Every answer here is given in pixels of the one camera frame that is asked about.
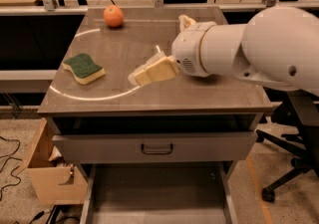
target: cardboard box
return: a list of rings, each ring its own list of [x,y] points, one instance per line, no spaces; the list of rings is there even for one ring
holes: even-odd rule
[[[56,167],[48,160],[53,148],[52,137],[52,131],[42,118],[16,173],[27,168],[43,205],[83,204],[88,183],[77,167]]]

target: drawer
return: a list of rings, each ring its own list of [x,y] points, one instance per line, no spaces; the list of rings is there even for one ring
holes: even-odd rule
[[[255,132],[55,135],[68,162],[143,163],[242,160]]]
[[[236,224],[220,163],[93,165],[81,223]]]

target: closed drawer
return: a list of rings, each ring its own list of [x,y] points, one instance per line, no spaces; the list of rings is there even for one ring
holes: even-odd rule
[[[74,163],[142,163],[245,159],[255,132],[55,135],[53,142]]]

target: workbench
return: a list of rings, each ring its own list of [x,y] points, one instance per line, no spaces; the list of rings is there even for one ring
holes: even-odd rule
[[[88,53],[106,74],[83,86],[61,66],[38,110],[88,180],[81,223],[237,223],[227,181],[272,112],[268,97],[215,75],[132,86],[128,75],[158,48],[171,54],[180,14],[227,22],[218,7],[123,11],[112,29],[89,9],[65,56]]]

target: office chair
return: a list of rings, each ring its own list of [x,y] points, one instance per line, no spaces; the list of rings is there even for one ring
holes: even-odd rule
[[[303,91],[286,93],[282,104],[271,116],[272,122],[297,127],[298,134],[283,134],[280,139],[262,130],[257,130],[257,142],[267,139],[295,155],[291,160],[293,169],[263,188],[262,199],[275,201],[274,190],[302,173],[314,170],[319,177],[319,112],[311,95]],[[288,141],[302,143],[298,147]]]

